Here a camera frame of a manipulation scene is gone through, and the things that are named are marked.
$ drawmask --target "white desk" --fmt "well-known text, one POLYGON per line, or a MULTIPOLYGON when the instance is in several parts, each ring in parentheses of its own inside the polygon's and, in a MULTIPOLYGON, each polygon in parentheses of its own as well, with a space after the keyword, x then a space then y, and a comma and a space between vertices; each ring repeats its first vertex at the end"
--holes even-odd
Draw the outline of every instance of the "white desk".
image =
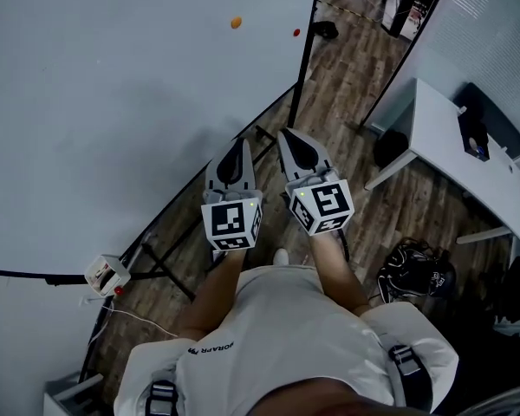
POLYGON ((417 80, 414 100, 393 129, 409 137, 409 147, 365 185, 367 190, 420 157, 467 190, 504 223, 495 230, 459 237, 457 244, 511 232, 520 239, 520 169, 491 137, 488 161, 482 162, 466 153, 457 107, 451 101, 417 80))

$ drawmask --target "black strap buckle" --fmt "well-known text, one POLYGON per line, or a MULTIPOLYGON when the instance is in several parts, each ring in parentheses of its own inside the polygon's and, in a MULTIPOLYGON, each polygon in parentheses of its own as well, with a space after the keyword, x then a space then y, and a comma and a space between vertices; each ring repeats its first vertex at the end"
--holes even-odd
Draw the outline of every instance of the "black strap buckle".
POLYGON ((175 385, 169 380, 157 380, 150 386, 146 399, 146 416, 177 416, 178 394, 175 385))
POLYGON ((389 357, 399 370, 406 406, 430 412, 433 403, 432 378, 421 359, 406 345, 392 347, 389 357))

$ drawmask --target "black object on floor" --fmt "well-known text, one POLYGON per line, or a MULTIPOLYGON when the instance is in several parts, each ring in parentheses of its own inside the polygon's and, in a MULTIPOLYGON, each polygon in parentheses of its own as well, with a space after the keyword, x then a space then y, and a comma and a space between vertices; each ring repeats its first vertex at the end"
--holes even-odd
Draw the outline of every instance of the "black object on floor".
POLYGON ((408 149, 408 138, 393 129, 386 131, 374 145, 374 161, 385 168, 408 149))
POLYGON ((181 290, 181 292, 189 298, 189 300, 192 302, 194 301, 195 294, 190 291, 165 265, 164 262, 158 259, 156 254, 154 253, 153 248, 150 246, 150 244, 142 244, 142 250, 143 252, 149 256, 154 263, 156 263, 162 271, 166 273, 166 276, 170 278, 170 280, 175 283, 175 286, 181 290))
POLYGON ((312 23, 314 34, 322 36, 326 40, 331 40, 339 35, 339 31, 333 22, 316 22, 312 23))

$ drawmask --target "wooden floor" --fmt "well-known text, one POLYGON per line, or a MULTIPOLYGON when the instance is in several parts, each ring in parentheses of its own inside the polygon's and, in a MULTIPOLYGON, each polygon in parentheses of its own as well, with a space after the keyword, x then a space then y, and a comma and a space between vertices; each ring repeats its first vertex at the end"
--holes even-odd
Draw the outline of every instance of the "wooden floor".
MULTIPOLYGON (((359 0, 338 1, 359 8, 359 0)), ((432 246, 452 253, 458 272, 457 296, 468 278, 475 278, 492 261, 505 259, 508 240, 499 238, 478 244, 456 245, 458 234, 489 229, 486 220, 471 212, 461 191, 422 162, 414 161, 373 191, 364 184, 378 168, 372 150, 376 136, 358 125, 385 86, 407 44, 388 36, 378 23, 365 17, 319 3, 318 20, 331 20, 339 36, 326 42, 316 39, 305 82, 296 128, 319 140, 329 151, 343 178, 349 182, 356 213, 347 229, 350 267, 363 282, 367 293, 377 293, 375 274, 385 256, 402 237, 424 238, 432 246)), ((285 125, 292 93, 281 99, 258 122, 272 134, 285 125)), ((247 133, 253 155, 269 144, 247 133)), ((252 266, 269 264, 274 250, 289 250, 292 263, 308 263, 305 234, 285 210, 280 193, 284 179, 273 147, 256 166, 257 185, 264 193, 264 216, 256 248, 250 252, 252 266)), ((150 243, 157 254, 169 248, 181 232, 199 217, 200 177, 159 220, 150 243)), ((200 225, 168 258, 166 265, 191 290, 203 282, 209 266, 208 245, 200 225)), ((134 271, 147 271, 153 261, 137 260, 134 271)), ((129 283, 126 293, 115 299, 117 309, 129 311, 172 328, 179 311, 188 303, 184 295, 165 279, 129 283)), ((443 303, 420 302, 428 315, 440 311, 443 303)), ((105 376, 103 398, 112 403, 131 349, 143 342, 166 339, 154 326, 129 316, 114 314, 99 339, 91 368, 105 376)))

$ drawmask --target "black bag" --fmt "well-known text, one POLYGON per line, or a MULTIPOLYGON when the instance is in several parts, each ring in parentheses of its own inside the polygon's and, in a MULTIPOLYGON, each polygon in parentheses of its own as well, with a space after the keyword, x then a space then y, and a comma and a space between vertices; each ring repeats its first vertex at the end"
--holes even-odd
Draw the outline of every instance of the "black bag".
POLYGON ((386 131, 374 145, 374 161, 385 168, 408 149, 408 138, 393 129, 386 131))
POLYGON ((411 238, 395 246, 378 272, 385 303, 403 296, 449 297, 456 280, 448 251, 434 250, 427 242, 411 238))
POLYGON ((315 22, 312 23, 314 34, 322 36, 325 39, 331 40, 339 35, 339 31, 333 22, 315 22))

